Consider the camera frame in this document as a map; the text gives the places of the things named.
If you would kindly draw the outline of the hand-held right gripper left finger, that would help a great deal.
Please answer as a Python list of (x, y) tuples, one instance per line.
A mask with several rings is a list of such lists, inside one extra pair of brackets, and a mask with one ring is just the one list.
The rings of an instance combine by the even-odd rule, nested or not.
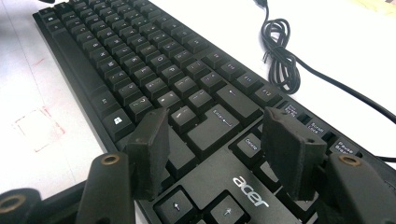
[(134, 165), (134, 198), (153, 200), (159, 193), (170, 154), (168, 111), (149, 111), (129, 137), (125, 153)]

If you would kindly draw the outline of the black computer keyboard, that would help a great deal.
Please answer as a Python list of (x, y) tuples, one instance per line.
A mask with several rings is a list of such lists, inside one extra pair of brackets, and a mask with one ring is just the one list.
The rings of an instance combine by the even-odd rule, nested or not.
[[(63, 199), (88, 209), (116, 195), (148, 224), (396, 224), (396, 170), (153, 0), (66, 0), (34, 18), (105, 154), (119, 159), (101, 183)], [(125, 148), (161, 107), (170, 145), (161, 189), (137, 200)], [(327, 143), (311, 201), (294, 201), (265, 158), (266, 107)]]

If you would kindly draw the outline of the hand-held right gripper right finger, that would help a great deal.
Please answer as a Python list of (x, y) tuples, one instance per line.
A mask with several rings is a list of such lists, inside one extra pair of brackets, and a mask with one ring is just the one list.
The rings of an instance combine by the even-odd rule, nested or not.
[(274, 174), (294, 201), (314, 199), (313, 170), (324, 160), (327, 143), (287, 112), (266, 107), (262, 149)]

